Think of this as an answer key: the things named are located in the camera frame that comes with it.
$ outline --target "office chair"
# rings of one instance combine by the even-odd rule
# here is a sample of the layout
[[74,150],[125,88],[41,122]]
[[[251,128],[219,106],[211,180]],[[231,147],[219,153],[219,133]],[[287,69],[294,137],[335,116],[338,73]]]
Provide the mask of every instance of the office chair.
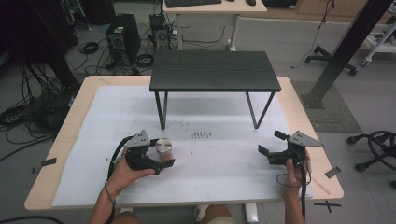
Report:
[[396,145],[395,145],[396,133],[387,132],[387,131],[377,131],[371,134],[364,133],[364,134],[348,137],[347,142],[350,145],[353,145],[362,138],[368,139],[370,150],[375,155],[375,158],[367,162],[356,164],[355,169],[357,171],[363,172],[367,168],[369,168],[369,166],[373,165],[378,161],[381,161],[384,165],[396,171],[396,166],[389,163],[389,160],[387,161],[385,160],[386,157],[393,157],[394,159],[396,159]]
[[[319,52],[322,56],[308,56],[308,57],[306,57],[305,62],[306,62],[306,63],[309,63],[311,60],[328,62],[328,61],[332,58],[332,55],[331,55],[329,52],[327,52],[324,48],[322,48],[321,46],[317,46],[317,47],[314,49],[314,53],[318,53],[318,52]],[[346,69],[349,69],[349,72],[348,72],[348,73],[349,73],[351,76],[355,76],[355,75],[358,73],[358,71],[356,71],[356,67],[353,66],[353,65],[351,65],[351,64],[349,64],[349,63],[347,63],[347,64],[345,65],[345,68],[346,68]]]

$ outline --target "white paper sheet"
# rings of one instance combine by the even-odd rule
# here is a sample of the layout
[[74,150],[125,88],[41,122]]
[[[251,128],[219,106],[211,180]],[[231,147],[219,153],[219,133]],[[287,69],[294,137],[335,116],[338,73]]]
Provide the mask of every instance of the white paper sheet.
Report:
[[[268,97],[269,93],[250,94],[256,120]],[[95,94],[52,206],[93,206],[117,145],[124,137],[143,129],[150,139],[170,139],[175,164],[158,176],[134,182],[117,198],[117,204],[281,199],[276,176],[286,170],[269,165],[258,152],[258,144],[271,151],[287,148],[286,142],[274,137],[275,130],[289,133],[276,98],[256,130],[242,92],[170,92],[166,129],[162,131],[154,93],[149,87],[106,86]],[[159,159],[154,147],[148,155]],[[312,196],[308,186],[307,197]]]

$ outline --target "white rack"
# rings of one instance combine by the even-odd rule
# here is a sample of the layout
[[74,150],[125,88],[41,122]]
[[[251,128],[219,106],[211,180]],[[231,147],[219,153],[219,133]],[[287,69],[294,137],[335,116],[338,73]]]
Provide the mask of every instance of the white rack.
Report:
[[362,67],[367,66],[371,61],[372,57],[377,52],[395,52],[396,53],[396,46],[392,45],[390,42],[385,43],[385,41],[390,37],[393,31],[396,30],[396,22],[390,27],[388,31],[386,31],[382,38],[377,40],[375,38],[376,35],[380,35],[379,33],[371,33],[369,34],[366,39],[364,40],[364,44],[371,50],[370,53],[365,58],[365,61],[361,63]]

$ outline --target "person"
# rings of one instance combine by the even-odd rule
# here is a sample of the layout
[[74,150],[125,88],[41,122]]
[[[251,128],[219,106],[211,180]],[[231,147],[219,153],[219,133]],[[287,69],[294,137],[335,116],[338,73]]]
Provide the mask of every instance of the person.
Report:
[[[147,169],[141,171],[134,171],[129,168],[125,157],[125,149],[121,154],[112,176],[105,183],[105,186],[99,193],[96,204],[92,210],[89,219],[90,224],[106,223],[113,211],[113,204],[115,204],[116,197],[121,192],[130,186],[134,181],[145,176],[154,175],[154,170]],[[309,160],[307,154],[304,161],[306,170],[306,161]],[[286,169],[288,177],[283,188],[283,198],[285,201],[285,223],[286,224],[301,224],[305,223],[300,206],[299,189],[301,183],[301,172],[299,169],[294,169],[291,159],[286,162]],[[198,206],[196,210],[196,223],[199,224],[235,224],[230,211],[225,204]],[[123,212],[115,216],[113,224],[139,224],[139,220],[133,212]]]

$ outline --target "human hand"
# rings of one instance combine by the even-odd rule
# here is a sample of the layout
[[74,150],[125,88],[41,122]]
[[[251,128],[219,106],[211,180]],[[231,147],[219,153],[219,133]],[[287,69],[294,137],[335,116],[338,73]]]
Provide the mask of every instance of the human hand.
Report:
[[[303,164],[300,165],[304,167],[306,174],[307,161],[310,159],[309,159],[308,151],[306,151],[305,153],[306,153],[305,160]],[[300,186],[302,185],[302,175],[301,175],[300,167],[299,166],[294,167],[292,159],[288,159],[286,161],[285,166],[286,166],[286,170],[288,171],[288,178],[286,179],[285,182],[285,188],[283,188],[283,195],[284,197],[290,196],[290,197],[298,198]]]
[[126,148],[122,151],[119,162],[113,171],[113,174],[107,181],[107,189],[109,193],[115,198],[119,195],[125,188],[130,186],[136,179],[154,175],[155,171],[153,169],[135,171],[132,170],[125,159]]

